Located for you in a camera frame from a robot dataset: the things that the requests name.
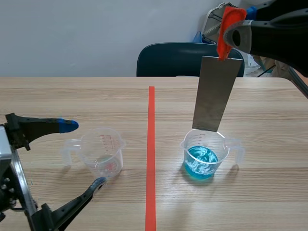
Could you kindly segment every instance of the plastic measuring cup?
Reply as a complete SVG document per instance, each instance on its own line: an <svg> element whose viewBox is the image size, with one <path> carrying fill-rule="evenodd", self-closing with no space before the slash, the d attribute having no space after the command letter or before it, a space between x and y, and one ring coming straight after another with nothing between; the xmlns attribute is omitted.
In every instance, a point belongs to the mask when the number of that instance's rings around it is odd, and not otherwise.
<svg viewBox="0 0 308 231"><path fill-rule="evenodd" d="M180 144L184 150L184 167L197 179L207 179L214 175L230 151L236 151L235 162L244 159L245 149L238 139L226 139L219 132L193 129Z"/></svg>
<svg viewBox="0 0 308 231"><path fill-rule="evenodd" d="M125 146L117 131L97 128L81 139L66 140L60 153L67 166L72 165L71 153L76 152L95 177L114 177L123 167L122 149Z"/></svg>

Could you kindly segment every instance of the table surface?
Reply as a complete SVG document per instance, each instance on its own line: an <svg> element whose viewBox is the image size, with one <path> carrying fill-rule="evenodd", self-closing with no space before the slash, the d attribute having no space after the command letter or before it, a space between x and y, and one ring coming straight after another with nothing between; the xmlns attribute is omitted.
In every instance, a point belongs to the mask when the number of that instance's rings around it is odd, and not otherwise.
<svg viewBox="0 0 308 231"><path fill-rule="evenodd" d="M148 87L155 86L156 218L158 231L306 231L308 227L308 101L288 80L237 78L219 132L238 138L244 163L232 155L207 182L181 168L179 143L192 127L198 78L0 78L4 115L63 117L76 131L52 134L20 149L39 206L57 209L82 194L93 177L73 158L65 169L59 149L91 128L111 127L127 141L117 179L88 204L69 231L145 229ZM8 211L1 231L29 230Z"/></svg>

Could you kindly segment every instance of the measuring cup handle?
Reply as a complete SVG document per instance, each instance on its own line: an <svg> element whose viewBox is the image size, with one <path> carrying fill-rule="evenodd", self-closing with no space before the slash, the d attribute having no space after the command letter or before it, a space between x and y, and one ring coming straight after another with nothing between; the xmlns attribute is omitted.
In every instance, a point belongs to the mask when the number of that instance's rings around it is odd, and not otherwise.
<svg viewBox="0 0 308 231"><path fill-rule="evenodd" d="M236 150L235 154L235 163L236 164L241 164L244 161L244 156L245 156L245 148L243 147L233 147L233 149Z"/></svg>
<svg viewBox="0 0 308 231"><path fill-rule="evenodd" d="M60 149L60 154L62 156L62 161L65 166L72 165L72 152L78 152L80 150L80 139L66 140L64 147Z"/></svg>
<svg viewBox="0 0 308 231"><path fill-rule="evenodd" d="M242 147L242 142L239 139L225 139L224 145L230 151L236 151L235 163L241 164L245 156L245 148Z"/></svg>

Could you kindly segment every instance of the red tape line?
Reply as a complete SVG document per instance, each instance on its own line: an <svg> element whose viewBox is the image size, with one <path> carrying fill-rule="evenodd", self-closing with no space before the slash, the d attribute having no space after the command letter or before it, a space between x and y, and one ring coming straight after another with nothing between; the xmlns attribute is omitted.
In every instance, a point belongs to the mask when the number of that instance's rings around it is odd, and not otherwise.
<svg viewBox="0 0 308 231"><path fill-rule="evenodd" d="M145 231L156 231L155 191L155 87L149 87L148 146L146 161Z"/></svg>

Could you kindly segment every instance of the robotic arm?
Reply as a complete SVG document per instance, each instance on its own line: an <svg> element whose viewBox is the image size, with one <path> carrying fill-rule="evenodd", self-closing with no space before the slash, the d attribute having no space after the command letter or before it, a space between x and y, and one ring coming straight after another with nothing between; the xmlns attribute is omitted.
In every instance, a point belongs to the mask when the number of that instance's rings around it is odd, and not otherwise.
<svg viewBox="0 0 308 231"><path fill-rule="evenodd" d="M308 1L272 0L249 8L247 14L245 21L225 31L224 41L246 53L281 61L308 77Z"/></svg>
<svg viewBox="0 0 308 231"><path fill-rule="evenodd" d="M25 147L33 140L52 133L66 133L78 128L75 121L63 119L37 119L6 115L7 123L0 125L0 222L4 211L22 211L27 216L32 231L63 231L91 201L93 195L106 183L97 178L79 197L51 211L47 204L38 205L28 188L24 171L16 149ZM21 208L15 208L19 200Z"/></svg>

